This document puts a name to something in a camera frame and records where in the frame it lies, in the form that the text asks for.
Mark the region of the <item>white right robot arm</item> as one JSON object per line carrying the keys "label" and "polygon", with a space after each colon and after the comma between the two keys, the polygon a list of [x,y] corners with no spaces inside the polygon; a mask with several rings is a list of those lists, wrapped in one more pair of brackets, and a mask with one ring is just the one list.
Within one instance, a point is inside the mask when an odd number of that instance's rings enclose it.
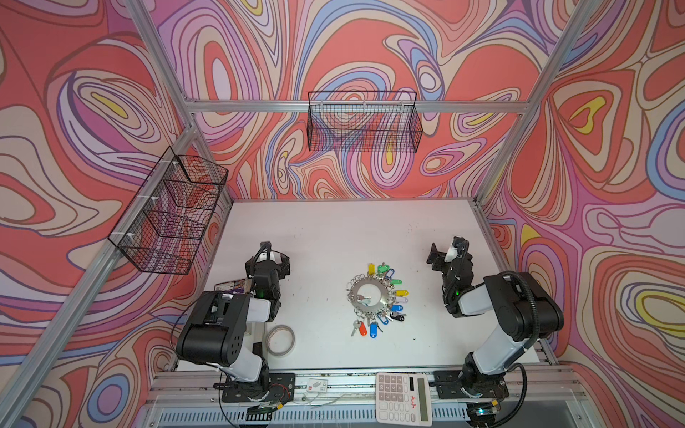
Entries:
{"label": "white right robot arm", "polygon": [[447,251],[433,244],[426,263],[442,275],[442,302],[449,314],[456,319],[495,315],[497,326],[477,351],[467,355],[464,372],[472,377],[500,376],[535,342],[560,331],[564,314],[528,272],[503,271],[476,284],[469,246],[460,236],[452,239]]}

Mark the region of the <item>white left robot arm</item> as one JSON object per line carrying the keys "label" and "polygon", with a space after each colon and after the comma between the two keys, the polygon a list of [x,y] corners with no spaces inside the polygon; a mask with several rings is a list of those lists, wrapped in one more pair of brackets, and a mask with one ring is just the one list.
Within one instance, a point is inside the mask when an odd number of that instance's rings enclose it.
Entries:
{"label": "white left robot arm", "polygon": [[264,387],[266,358],[244,346],[248,327],[275,320],[281,308],[280,281],[291,274],[290,258],[269,241],[245,263],[241,291],[203,292],[185,322],[176,355],[196,365],[218,367],[240,384]]}

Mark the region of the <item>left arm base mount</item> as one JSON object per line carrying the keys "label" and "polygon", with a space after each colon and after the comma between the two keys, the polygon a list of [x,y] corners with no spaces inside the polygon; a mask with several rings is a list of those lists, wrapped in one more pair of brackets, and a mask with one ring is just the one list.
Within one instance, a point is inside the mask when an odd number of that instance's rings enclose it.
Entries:
{"label": "left arm base mount", "polygon": [[271,372],[263,366],[254,382],[239,381],[226,370],[222,374],[227,379],[215,384],[221,404],[250,404],[253,413],[264,413],[276,411],[294,398],[294,373]]}

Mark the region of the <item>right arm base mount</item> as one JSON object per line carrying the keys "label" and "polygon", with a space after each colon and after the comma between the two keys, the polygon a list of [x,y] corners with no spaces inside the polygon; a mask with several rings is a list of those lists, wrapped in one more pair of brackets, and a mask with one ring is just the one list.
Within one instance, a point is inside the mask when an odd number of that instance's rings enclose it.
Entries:
{"label": "right arm base mount", "polygon": [[[505,416],[499,417],[501,402],[509,397],[505,376],[519,370],[522,378],[522,389],[517,404]],[[514,419],[526,400],[528,376],[521,363],[514,363],[499,374],[482,374],[472,353],[460,370],[439,370],[433,373],[433,381],[440,399],[480,399],[467,403],[467,423],[471,427],[502,427]]]}

